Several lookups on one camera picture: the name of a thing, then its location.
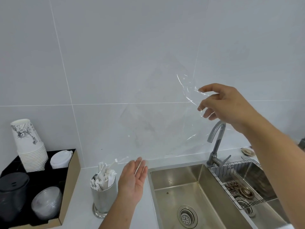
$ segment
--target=faucet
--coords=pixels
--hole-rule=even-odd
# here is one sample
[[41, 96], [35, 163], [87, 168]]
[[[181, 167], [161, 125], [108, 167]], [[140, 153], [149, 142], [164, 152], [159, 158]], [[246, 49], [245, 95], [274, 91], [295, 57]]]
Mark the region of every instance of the faucet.
[[226, 129], [226, 123], [225, 122], [223, 122], [223, 121], [218, 121], [217, 122], [217, 124], [213, 127], [213, 129], [212, 129], [212, 131], [211, 131], [207, 141], [209, 143], [212, 143], [213, 139], [214, 139], [214, 137], [215, 137], [215, 135], [216, 135], [216, 133], [217, 133], [217, 131], [219, 129], [220, 129], [220, 131], [219, 131], [219, 134], [218, 134], [218, 138], [217, 138], [216, 144], [215, 144], [214, 149], [211, 152], [210, 157], [209, 157], [209, 159], [207, 161], [207, 165], [209, 165], [209, 166], [217, 165], [218, 167], [221, 167], [231, 157], [231, 155], [228, 156], [224, 161], [222, 161], [222, 160], [217, 158], [217, 151], [218, 151], [221, 139], [222, 139], [222, 137], [224, 135], [224, 130]]

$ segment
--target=black cup lid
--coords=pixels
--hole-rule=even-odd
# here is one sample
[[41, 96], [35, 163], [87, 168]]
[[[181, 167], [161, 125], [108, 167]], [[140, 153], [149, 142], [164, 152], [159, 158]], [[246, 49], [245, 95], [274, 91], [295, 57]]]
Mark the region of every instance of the black cup lid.
[[0, 192], [11, 192], [24, 187], [30, 178], [26, 173], [15, 172], [0, 178]]

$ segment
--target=black cup organizer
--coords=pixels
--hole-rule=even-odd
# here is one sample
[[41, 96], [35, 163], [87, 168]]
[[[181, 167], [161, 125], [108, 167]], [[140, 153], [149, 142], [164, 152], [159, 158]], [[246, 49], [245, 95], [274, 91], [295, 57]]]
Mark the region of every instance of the black cup organizer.
[[30, 172], [27, 173], [21, 163], [21, 160], [18, 157], [16, 157], [1, 173], [0, 178], [14, 172], [23, 172], [27, 173], [27, 175], [30, 177], [30, 181], [27, 185], [27, 199], [25, 202], [25, 205], [23, 206], [21, 212], [18, 214], [18, 216], [14, 219], [14, 221], [7, 223], [4, 222], [0, 218], [0, 228], [11, 228], [11, 227], [17, 227], [21, 225], [27, 225], [30, 224], [32, 226], [42, 225], [48, 223], [48, 220], [40, 220], [35, 213], [33, 212], [31, 208], [31, 203], [34, 197], [45, 188], [56, 186], [60, 189], [61, 193], [63, 194], [63, 191], [65, 189], [66, 179], [67, 179], [67, 173], [68, 168], [61, 168], [61, 169], [52, 169], [52, 166], [50, 164], [51, 157], [59, 152], [61, 150], [57, 151], [50, 151], [47, 152], [48, 154], [48, 161], [45, 164], [45, 170], [43, 171], [36, 171], [36, 172]]

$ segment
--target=person's left hand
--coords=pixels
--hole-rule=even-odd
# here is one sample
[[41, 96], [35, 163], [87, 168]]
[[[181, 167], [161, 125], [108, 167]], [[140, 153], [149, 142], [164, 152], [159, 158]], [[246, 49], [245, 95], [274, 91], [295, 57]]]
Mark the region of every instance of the person's left hand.
[[143, 195], [143, 186], [147, 171], [148, 167], [145, 166], [145, 160], [142, 160], [141, 157], [136, 161], [132, 160], [128, 162], [119, 179], [118, 197], [128, 199], [136, 205]]

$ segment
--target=countertop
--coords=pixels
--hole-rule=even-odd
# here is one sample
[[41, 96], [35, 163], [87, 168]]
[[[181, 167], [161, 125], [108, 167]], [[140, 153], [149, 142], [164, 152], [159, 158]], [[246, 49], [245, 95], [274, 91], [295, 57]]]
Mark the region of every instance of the countertop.
[[[188, 162], [206, 161], [210, 153], [192, 154], [180, 157], [162, 158], [156, 160], [150, 160], [148, 162], [149, 168], [156, 168], [166, 165], [176, 165]], [[226, 158], [228, 155], [232, 155], [229, 162], [240, 161], [242, 153], [240, 149], [222, 150], [218, 152], [220, 159]], [[125, 164], [118, 164], [115, 168], [117, 177], [123, 170]], [[97, 167], [84, 168], [78, 176], [78, 180], [72, 195], [72, 199], [66, 214], [66, 218], [61, 227], [58, 229], [97, 229], [102, 220], [96, 218], [92, 212], [93, 198], [89, 185], [90, 178], [97, 172]], [[156, 213], [153, 205], [153, 199], [150, 192], [148, 181], [145, 181], [143, 197], [135, 209], [135, 213], [132, 218], [130, 229], [157, 229], [158, 223]]]

